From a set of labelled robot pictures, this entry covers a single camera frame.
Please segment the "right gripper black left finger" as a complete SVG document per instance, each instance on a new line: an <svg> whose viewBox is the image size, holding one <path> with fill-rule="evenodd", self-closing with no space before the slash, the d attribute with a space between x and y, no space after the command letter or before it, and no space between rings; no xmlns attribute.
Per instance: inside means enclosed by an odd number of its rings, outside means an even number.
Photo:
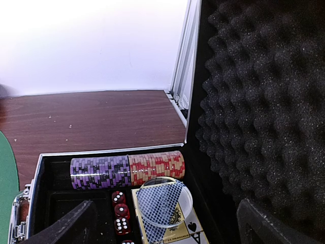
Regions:
<svg viewBox="0 0 325 244"><path fill-rule="evenodd" d="M32 207L25 243L106 243L104 200L50 200Z"/></svg>

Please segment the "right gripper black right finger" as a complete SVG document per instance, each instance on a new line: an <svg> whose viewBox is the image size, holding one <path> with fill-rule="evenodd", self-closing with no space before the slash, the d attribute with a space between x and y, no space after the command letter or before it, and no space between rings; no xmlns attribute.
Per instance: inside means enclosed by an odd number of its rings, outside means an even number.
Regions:
<svg viewBox="0 0 325 244"><path fill-rule="evenodd" d="M241 243L315 243L249 199L240 202L237 220Z"/></svg>

